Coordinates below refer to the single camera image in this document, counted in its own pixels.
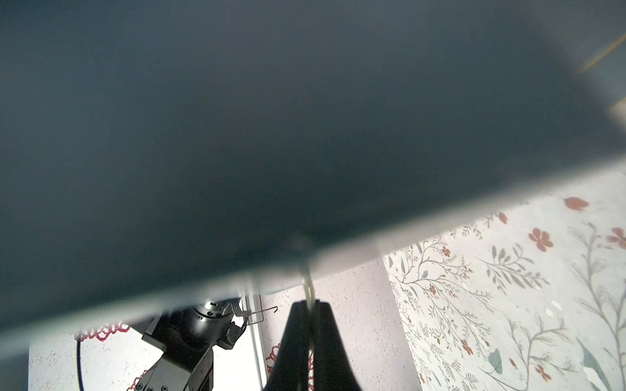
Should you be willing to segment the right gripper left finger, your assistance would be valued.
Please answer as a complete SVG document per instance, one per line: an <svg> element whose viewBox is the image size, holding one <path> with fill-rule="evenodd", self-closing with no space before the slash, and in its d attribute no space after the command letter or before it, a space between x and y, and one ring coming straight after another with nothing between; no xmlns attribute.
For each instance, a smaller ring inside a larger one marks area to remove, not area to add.
<svg viewBox="0 0 626 391"><path fill-rule="evenodd" d="M309 353L312 335L311 311L308 304L306 301L293 303L275 365L264 390L309 389Z"/></svg>

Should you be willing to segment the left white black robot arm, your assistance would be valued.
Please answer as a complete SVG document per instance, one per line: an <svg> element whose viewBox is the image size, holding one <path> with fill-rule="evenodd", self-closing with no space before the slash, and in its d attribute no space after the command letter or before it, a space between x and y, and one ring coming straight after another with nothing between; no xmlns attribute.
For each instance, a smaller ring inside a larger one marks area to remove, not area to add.
<svg viewBox="0 0 626 391"><path fill-rule="evenodd" d="M136 379L132 390L212 390L215 346L233 349L252 314L241 307L241 298L236 297L166 311L105 330L114 333L133 329L162 352L158 361Z"/></svg>

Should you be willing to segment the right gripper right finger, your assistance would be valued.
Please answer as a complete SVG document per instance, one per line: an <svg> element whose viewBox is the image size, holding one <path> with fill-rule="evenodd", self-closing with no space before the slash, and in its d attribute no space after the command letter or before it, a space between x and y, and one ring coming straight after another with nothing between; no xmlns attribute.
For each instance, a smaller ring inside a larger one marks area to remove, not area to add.
<svg viewBox="0 0 626 391"><path fill-rule="evenodd" d="M350 366L331 305L327 302L316 301L312 316L312 340L314 390L361 390Z"/></svg>

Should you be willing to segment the teal drawer cabinet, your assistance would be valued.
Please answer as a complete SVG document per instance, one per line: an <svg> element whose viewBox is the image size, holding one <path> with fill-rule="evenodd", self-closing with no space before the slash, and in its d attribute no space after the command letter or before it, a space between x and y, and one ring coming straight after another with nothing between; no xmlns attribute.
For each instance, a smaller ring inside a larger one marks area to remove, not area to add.
<svg viewBox="0 0 626 391"><path fill-rule="evenodd" d="M1 354L624 161L622 1L4 1Z"/></svg>

